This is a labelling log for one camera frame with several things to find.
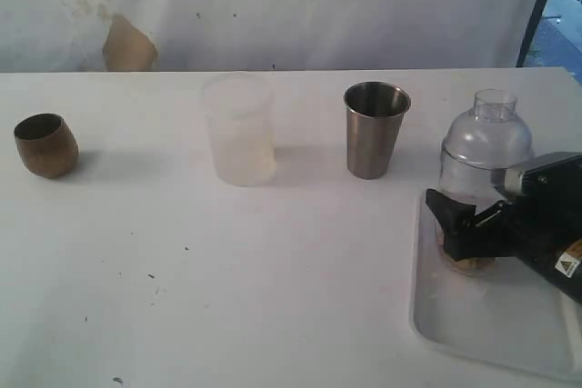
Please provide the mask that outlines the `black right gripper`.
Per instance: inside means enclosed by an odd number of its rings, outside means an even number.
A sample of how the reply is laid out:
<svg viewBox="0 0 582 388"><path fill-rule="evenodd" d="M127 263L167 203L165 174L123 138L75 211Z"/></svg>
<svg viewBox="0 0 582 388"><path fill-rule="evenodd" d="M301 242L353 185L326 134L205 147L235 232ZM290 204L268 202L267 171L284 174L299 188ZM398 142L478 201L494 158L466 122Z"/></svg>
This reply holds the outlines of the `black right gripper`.
<svg viewBox="0 0 582 388"><path fill-rule="evenodd" d="M479 213L474 204L426 190L426 206L440 225L451 258L552 254L581 238L581 200L502 197Z"/></svg>

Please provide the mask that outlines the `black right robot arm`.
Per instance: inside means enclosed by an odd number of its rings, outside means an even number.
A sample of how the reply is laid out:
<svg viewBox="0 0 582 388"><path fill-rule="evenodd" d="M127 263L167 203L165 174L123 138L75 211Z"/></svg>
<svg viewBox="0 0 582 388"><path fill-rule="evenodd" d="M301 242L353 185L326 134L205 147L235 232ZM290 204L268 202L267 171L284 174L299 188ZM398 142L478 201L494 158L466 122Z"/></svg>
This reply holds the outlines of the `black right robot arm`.
<svg viewBox="0 0 582 388"><path fill-rule="evenodd" d="M575 302L581 300L581 155L553 152L494 177L502 200L479 212L435 189L426 206L454 261L515 257Z"/></svg>

